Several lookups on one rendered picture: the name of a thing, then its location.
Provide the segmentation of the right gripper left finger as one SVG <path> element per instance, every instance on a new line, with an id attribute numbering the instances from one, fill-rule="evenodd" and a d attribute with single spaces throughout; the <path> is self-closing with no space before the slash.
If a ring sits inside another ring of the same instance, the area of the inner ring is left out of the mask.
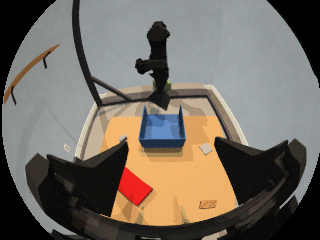
<path id="1" fill-rule="evenodd" d="M 111 217 L 128 152 L 128 142 L 123 141 L 79 163 L 51 154 L 47 154 L 47 160 L 55 174 L 74 183 L 102 215 Z"/>

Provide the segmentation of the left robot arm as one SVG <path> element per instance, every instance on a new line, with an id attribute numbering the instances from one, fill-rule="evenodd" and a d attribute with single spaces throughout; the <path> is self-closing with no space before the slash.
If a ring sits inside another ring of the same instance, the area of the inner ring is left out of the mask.
<path id="1" fill-rule="evenodd" d="M 165 51 L 167 53 L 166 42 L 167 38 L 170 36 L 170 33 L 168 34 L 169 31 L 166 30 L 166 25 L 163 22 L 161 24 L 161 22 L 162 21 L 155 21 L 154 25 L 152 25 L 153 28 L 151 27 L 149 32 L 147 32 L 147 39 L 151 46 L 151 53 L 154 51 Z M 137 69 L 138 73 L 145 74 L 148 72 L 145 70 L 145 63 L 149 60 L 152 60 L 152 57 L 149 56 L 148 60 L 142 60 L 141 58 L 136 60 L 135 68 Z"/>

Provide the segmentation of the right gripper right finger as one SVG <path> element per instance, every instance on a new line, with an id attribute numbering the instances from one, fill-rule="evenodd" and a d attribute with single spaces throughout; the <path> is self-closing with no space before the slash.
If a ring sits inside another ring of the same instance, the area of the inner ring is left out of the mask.
<path id="1" fill-rule="evenodd" d="M 259 150 L 220 136 L 215 137 L 214 147 L 239 206 L 253 198 L 251 194 L 287 145 L 288 140 L 285 140 L 268 150 Z"/>

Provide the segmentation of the red rectangular block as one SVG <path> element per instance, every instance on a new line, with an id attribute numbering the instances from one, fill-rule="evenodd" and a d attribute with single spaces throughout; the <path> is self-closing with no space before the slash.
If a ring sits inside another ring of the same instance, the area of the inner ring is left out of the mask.
<path id="1" fill-rule="evenodd" d="M 139 205 L 153 188 L 125 167 L 118 190 L 135 205 Z"/>

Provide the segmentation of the small grey flat square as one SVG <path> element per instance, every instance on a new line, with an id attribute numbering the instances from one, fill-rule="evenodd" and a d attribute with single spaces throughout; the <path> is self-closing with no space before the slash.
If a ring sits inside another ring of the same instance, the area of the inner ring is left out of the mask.
<path id="1" fill-rule="evenodd" d="M 202 146 L 200 146 L 200 149 L 202 150 L 202 152 L 204 154 L 208 154 L 209 152 L 212 151 L 211 146 L 208 143 L 203 144 Z"/>

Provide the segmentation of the blue open tray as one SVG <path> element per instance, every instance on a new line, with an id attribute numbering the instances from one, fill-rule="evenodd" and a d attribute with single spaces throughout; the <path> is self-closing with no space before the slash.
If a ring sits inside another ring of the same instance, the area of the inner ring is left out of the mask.
<path id="1" fill-rule="evenodd" d="M 186 133 L 182 107 L 179 114 L 142 114 L 139 140 L 143 148 L 182 148 Z"/>

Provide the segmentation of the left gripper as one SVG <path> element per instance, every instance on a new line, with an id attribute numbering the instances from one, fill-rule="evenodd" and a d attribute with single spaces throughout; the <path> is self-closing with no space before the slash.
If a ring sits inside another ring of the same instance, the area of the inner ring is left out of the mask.
<path id="1" fill-rule="evenodd" d="M 165 51 L 154 51 L 150 54 L 150 57 L 152 57 L 152 60 L 145 63 L 145 70 L 154 70 L 149 75 L 154 78 L 158 94 L 162 94 L 169 76 L 167 62 L 165 62 L 165 60 L 167 61 L 167 53 Z"/>

